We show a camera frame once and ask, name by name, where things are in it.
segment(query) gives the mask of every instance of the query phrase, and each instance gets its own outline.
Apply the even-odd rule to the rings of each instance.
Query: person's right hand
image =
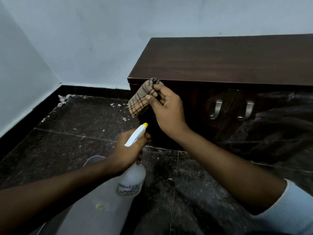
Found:
[[[146,99],[156,115],[161,130],[170,138],[175,139],[183,130],[188,129],[182,100],[165,86],[156,84],[154,90],[160,93],[162,99],[158,101],[149,94],[146,95]]]

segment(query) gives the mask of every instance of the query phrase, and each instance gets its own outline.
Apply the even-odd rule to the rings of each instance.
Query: wall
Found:
[[[0,1],[0,137],[59,84]]]
[[[151,37],[313,32],[313,0],[3,0],[65,84],[128,89]]]

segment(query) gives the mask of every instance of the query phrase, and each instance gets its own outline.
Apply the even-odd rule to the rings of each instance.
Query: person's left hand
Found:
[[[117,170],[117,175],[123,174],[136,161],[137,164],[140,164],[142,159],[142,149],[151,138],[151,136],[146,133],[144,137],[138,139],[137,142],[132,144],[130,147],[126,147],[125,143],[135,130],[136,129],[131,129],[122,133],[117,139],[114,152],[108,156],[112,167]]]

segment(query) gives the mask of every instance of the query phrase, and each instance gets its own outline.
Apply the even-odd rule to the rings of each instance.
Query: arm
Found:
[[[271,207],[283,194],[286,181],[252,163],[223,150],[193,132],[184,119],[182,101],[165,86],[155,85],[160,102],[147,95],[160,128],[179,143],[253,215]]]
[[[140,163],[146,138],[125,147],[134,130],[122,133],[115,151],[79,170],[0,191],[0,234],[28,234],[105,181]]]

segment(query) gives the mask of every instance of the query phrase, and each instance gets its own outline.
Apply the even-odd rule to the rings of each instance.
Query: person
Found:
[[[313,197],[292,181],[281,179],[207,141],[186,124],[182,101],[169,88],[154,85],[161,99],[146,99],[157,122],[241,204],[264,230],[313,234]],[[150,136],[130,147],[134,130],[122,133],[115,151],[103,161],[50,179],[0,191],[0,233],[26,233],[67,208],[103,182],[121,175],[135,161]]]

